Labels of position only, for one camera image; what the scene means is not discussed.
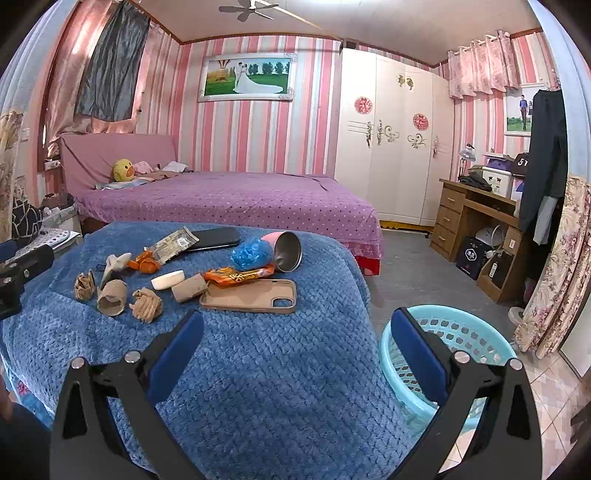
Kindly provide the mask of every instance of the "light blue laundry basket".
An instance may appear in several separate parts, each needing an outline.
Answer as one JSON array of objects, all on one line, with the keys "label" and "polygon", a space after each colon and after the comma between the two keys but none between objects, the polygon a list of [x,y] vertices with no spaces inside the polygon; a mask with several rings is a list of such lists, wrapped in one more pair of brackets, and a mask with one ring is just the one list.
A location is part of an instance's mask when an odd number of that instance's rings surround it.
[{"label": "light blue laundry basket", "polygon": [[[515,356],[509,342],[484,320],[462,310],[440,305],[419,305],[408,309],[418,324],[427,332],[435,333],[452,351],[464,350],[476,361],[505,365]],[[426,399],[412,370],[392,338],[390,322],[384,328],[379,347],[380,361],[386,379],[403,403],[403,413],[414,434],[427,427],[437,411],[437,404]],[[475,429],[482,413],[485,398],[474,401],[463,432]]]}]

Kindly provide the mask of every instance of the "ceiling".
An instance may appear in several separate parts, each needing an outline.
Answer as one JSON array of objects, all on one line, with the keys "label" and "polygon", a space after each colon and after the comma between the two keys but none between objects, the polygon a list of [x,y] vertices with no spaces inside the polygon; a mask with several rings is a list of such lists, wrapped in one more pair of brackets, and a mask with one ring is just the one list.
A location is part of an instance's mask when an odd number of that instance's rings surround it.
[{"label": "ceiling", "polygon": [[135,0],[179,40],[221,35],[295,33],[352,38],[397,51],[428,64],[447,58],[448,50],[467,45],[495,30],[515,33],[539,27],[527,0],[276,0],[321,28],[276,9],[251,15],[220,13],[238,0]]}]

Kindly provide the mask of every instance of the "gray curtain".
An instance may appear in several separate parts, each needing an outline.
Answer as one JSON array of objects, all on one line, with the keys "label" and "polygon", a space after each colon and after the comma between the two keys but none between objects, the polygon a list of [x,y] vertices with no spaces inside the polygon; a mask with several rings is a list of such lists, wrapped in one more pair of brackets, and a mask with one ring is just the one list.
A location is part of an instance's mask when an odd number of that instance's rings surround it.
[{"label": "gray curtain", "polygon": [[150,19],[121,2],[100,34],[80,82],[75,113],[105,122],[131,118]]}]

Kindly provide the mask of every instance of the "white wardrobe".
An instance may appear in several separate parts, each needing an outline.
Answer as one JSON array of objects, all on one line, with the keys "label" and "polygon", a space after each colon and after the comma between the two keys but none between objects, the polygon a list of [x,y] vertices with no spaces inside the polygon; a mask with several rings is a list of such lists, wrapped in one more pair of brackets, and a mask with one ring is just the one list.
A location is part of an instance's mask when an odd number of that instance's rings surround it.
[{"label": "white wardrobe", "polygon": [[449,83],[374,53],[342,53],[335,179],[380,220],[435,225],[452,165]]}]

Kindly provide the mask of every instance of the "cup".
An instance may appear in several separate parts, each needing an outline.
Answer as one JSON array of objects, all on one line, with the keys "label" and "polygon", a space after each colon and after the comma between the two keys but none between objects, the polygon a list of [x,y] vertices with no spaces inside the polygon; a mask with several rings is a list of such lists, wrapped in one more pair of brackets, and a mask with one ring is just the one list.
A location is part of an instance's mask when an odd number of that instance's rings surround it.
[{"label": "cup", "polygon": [[273,247],[273,263],[277,270],[293,272],[301,263],[300,239],[294,232],[273,232],[262,237]]}]

